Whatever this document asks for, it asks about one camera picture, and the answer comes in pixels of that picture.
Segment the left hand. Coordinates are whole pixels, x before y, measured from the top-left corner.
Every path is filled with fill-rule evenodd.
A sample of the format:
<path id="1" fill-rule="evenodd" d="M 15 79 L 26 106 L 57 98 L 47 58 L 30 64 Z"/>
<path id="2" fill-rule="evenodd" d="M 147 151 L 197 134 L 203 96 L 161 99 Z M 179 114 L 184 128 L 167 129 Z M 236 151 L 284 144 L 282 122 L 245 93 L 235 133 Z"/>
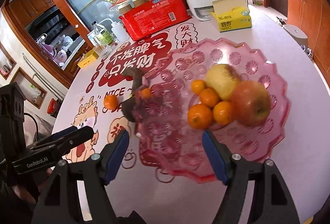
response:
<path id="1" fill-rule="evenodd" d="M 24 176 L 23 184 L 13 186 L 12 190 L 21 200 L 36 205 L 52 172 L 53 170 L 48 168 L 47 170 L 30 173 Z"/>

